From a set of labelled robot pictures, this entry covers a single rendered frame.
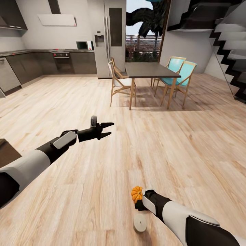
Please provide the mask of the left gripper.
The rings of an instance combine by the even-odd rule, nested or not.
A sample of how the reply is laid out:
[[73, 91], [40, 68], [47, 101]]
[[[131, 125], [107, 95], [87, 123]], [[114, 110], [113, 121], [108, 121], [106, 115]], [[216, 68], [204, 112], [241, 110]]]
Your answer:
[[101, 138], [104, 138], [110, 135], [111, 132], [102, 133], [102, 131], [103, 131], [103, 128], [109, 127], [111, 125], [114, 125], [114, 123], [113, 122], [105, 122], [101, 124], [96, 123], [96, 127], [85, 129], [87, 140], [91, 140], [95, 138], [100, 140]]

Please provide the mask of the pillar candle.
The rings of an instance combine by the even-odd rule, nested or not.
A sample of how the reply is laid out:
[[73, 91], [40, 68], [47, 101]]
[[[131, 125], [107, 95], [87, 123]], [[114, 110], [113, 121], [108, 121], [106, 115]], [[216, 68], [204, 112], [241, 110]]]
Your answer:
[[143, 234], [147, 229], [146, 218], [141, 214], [137, 214], [133, 221], [133, 228], [137, 234]]

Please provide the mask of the pumpkin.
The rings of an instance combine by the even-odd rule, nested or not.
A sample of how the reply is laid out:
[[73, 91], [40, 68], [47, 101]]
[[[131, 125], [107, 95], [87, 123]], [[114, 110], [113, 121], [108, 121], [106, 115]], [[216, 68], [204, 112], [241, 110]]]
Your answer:
[[136, 203], [137, 200], [142, 200], [142, 187], [136, 186], [135, 188], [133, 188], [131, 195], [132, 195], [132, 199], [133, 201]]

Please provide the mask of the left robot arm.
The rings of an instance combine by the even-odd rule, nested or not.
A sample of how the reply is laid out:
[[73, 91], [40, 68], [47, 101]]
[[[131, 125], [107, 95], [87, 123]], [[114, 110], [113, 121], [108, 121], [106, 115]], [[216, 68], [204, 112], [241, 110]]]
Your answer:
[[102, 133], [103, 128], [111, 125], [114, 123], [97, 123], [97, 116], [93, 115], [89, 129], [64, 131], [60, 137], [0, 168], [0, 209], [19, 196], [30, 183], [65, 153], [69, 146], [74, 145], [77, 136], [79, 142], [95, 138], [100, 140], [111, 134], [111, 132]]

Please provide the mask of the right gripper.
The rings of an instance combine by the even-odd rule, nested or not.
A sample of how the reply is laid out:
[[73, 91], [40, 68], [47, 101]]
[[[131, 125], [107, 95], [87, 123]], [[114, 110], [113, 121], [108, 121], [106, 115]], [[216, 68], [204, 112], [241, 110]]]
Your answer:
[[138, 211], [149, 211], [146, 207], [144, 207], [142, 200], [137, 200], [135, 203], [135, 209], [138, 209]]

